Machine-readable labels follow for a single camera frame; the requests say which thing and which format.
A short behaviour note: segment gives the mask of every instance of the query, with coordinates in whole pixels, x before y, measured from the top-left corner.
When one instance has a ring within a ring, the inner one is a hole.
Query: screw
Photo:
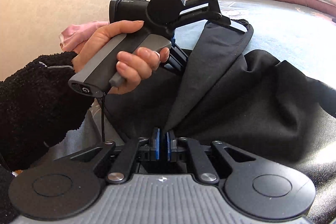
[[[121,181],[125,178],[125,176],[122,173],[109,173],[107,178],[111,181]]]
[[[217,179],[217,176],[212,174],[212,173],[203,173],[200,176],[201,180],[206,181],[206,182],[211,182],[215,181]]]

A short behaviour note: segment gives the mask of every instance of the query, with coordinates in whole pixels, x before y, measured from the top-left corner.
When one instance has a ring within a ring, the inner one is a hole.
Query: triangular cutout
[[[255,158],[252,158],[246,154],[243,154],[237,150],[234,150],[230,147],[225,147],[224,148],[226,152],[231,156],[231,158],[234,159],[236,162],[246,162],[246,161],[253,161]]]

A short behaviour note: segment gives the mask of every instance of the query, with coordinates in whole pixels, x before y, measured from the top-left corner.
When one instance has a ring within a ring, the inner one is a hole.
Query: finger
[[[163,48],[161,51],[160,51],[160,61],[162,63],[166,62],[169,58],[169,49],[168,48]]]
[[[123,20],[98,28],[81,50],[82,58],[90,60],[107,42],[110,41],[111,37],[121,33],[136,32],[140,30],[142,26],[143,21],[141,20]]]
[[[118,61],[116,68],[119,74],[126,79],[126,82],[118,87],[119,94],[130,92],[140,84],[141,77],[134,68],[131,68],[130,66],[120,61]]]
[[[136,53],[142,60],[144,60],[152,70],[156,70],[160,64],[160,55],[158,52],[152,51],[145,47],[140,47]]]
[[[119,52],[117,54],[117,59],[135,69],[141,79],[147,79],[152,75],[152,69],[149,64],[135,54],[131,54],[129,52]]]

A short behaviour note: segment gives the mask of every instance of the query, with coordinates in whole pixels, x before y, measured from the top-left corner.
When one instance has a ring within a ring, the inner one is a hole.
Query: hand
[[[110,39],[121,33],[133,33],[140,30],[143,21],[119,21],[100,27],[89,38],[79,54],[72,60],[75,72],[79,72],[85,64],[107,43]],[[120,87],[112,87],[109,93],[124,94],[134,90],[141,80],[152,75],[157,70],[160,62],[166,62],[169,49],[164,48],[160,54],[147,48],[139,48],[135,54],[119,52],[116,65],[119,74],[126,79]]]

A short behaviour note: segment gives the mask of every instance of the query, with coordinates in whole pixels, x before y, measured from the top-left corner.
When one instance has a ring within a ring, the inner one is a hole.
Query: black cloth
[[[27,169],[67,131],[78,129],[93,98],[75,93],[68,86],[74,52],[40,56],[0,82],[0,153],[10,170]],[[17,215],[8,198],[11,172],[0,166],[0,223]]]
[[[107,117],[125,140],[173,129],[296,168],[317,189],[310,219],[329,223],[336,162],[323,148],[336,142],[336,91],[266,51],[243,56],[252,33],[251,26],[240,35],[206,24],[183,77],[160,69],[125,96],[107,95]]]

